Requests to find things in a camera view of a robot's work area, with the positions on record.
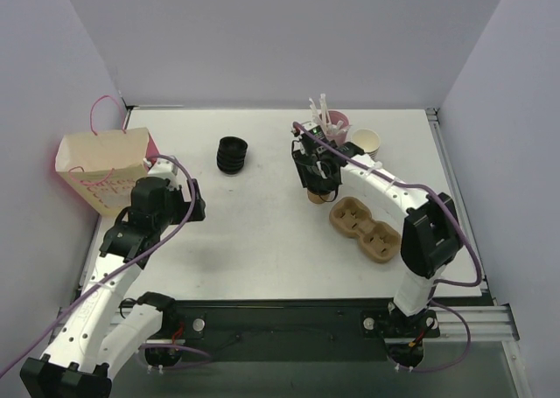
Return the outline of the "brown paper coffee cup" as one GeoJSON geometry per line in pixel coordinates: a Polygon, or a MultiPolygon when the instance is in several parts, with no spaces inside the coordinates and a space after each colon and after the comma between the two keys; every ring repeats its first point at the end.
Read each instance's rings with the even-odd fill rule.
{"type": "Polygon", "coordinates": [[[321,205],[321,204],[325,204],[326,202],[328,202],[330,200],[331,194],[327,193],[327,194],[317,194],[311,191],[307,191],[307,198],[308,200],[310,200],[313,204],[316,205],[321,205]]]}

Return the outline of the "pink and cream paper bag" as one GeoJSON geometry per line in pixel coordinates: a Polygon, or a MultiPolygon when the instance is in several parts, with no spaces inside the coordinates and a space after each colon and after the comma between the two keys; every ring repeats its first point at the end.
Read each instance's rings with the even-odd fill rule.
{"type": "Polygon", "coordinates": [[[115,217],[130,205],[138,179],[148,174],[147,157],[158,148],[146,128],[100,131],[94,127],[93,105],[88,132],[63,136],[55,157],[55,171],[98,214],[115,217]]]}

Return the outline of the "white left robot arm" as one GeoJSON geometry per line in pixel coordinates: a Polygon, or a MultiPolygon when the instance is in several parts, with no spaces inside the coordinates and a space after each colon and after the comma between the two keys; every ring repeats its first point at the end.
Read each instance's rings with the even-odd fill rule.
{"type": "Polygon", "coordinates": [[[197,181],[189,179],[186,187],[189,200],[174,179],[137,180],[129,205],[103,236],[77,306],[41,357],[29,358],[21,367],[20,379],[30,396],[107,397],[118,372],[150,336],[166,338],[178,329],[174,299],[153,292],[141,295],[116,328],[110,323],[164,231],[205,219],[197,181]]]}

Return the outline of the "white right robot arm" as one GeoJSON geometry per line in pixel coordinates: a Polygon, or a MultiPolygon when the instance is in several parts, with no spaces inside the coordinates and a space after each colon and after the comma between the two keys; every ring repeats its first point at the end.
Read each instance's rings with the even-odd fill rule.
{"type": "Polygon", "coordinates": [[[353,143],[327,141],[317,124],[295,122],[292,133],[292,159],[308,193],[329,200],[346,185],[374,199],[402,226],[400,256],[406,270],[388,324],[397,334],[410,333],[428,307],[437,279],[464,245],[453,200],[403,183],[353,143]]]}

